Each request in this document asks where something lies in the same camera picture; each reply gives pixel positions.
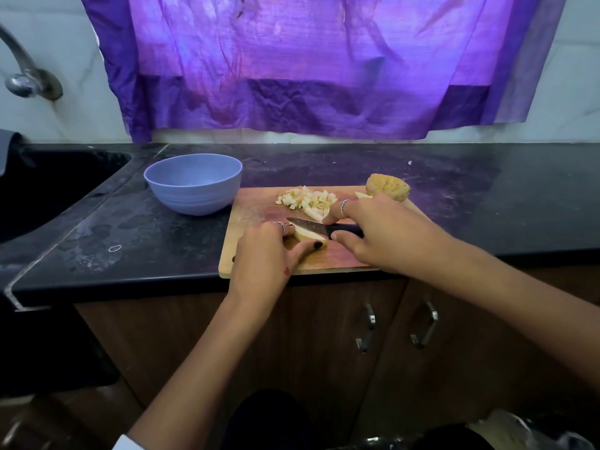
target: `silver ring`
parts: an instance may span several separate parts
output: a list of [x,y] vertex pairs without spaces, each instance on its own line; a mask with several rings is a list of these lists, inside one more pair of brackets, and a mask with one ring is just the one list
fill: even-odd
[[344,205],[346,205],[346,202],[348,202],[349,200],[350,199],[343,200],[340,204],[340,213],[344,218],[346,218],[346,215],[344,214]]
[[281,221],[273,221],[273,224],[279,224],[279,225],[281,225],[281,230],[283,231],[283,232],[281,232],[281,235],[283,235],[283,234],[286,233],[286,225],[283,224]]

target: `blue bowl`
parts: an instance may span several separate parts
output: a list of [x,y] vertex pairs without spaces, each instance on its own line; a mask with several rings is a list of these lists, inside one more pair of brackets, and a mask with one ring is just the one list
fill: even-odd
[[233,202],[242,181],[242,163],[211,153],[182,155],[156,162],[144,178],[171,210],[204,216]]

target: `faucet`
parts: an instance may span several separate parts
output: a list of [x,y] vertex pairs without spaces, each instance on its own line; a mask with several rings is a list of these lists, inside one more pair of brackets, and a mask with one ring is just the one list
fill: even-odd
[[63,95],[63,87],[56,76],[35,66],[26,50],[14,36],[0,24],[0,39],[2,39],[17,60],[21,74],[9,75],[5,80],[8,91],[22,98],[32,98],[40,95],[50,101],[56,101]]

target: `forearm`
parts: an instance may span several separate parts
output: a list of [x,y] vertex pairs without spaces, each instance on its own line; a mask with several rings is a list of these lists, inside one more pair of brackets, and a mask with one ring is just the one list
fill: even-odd
[[182,365],[133,425],[129,437],[145,450],[201,450],[221,396],[264,323],[226,297]]
[[600,393],[600,308],[459,243],[432,283],[506,321]]

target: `countertop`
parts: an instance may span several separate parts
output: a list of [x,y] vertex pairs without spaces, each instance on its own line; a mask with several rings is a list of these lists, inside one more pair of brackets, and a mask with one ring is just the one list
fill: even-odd
[[[0,247],[0,273],[12,277],[5,291],[20,305],[226,290],[228,282],[218,277],[218,262],[230,207],[208,217],[179,215],[158,202],[143,179],[143,169],[153,161],[187,153],[240,159],[243,187],[360,185],[373,172],[398,176],[410,184],[410,199],[434,222],[509,263],[538,267],[600,261],[597,144],[118,148],[133,152],[134,159],[101,185],[105,196],[84,199],[76,204],[80,211],[59,217],[62,224],[52,233],[37,234],[33,259],[7,262]],[[303,275],[293,277],[291,284],[386,276]]]

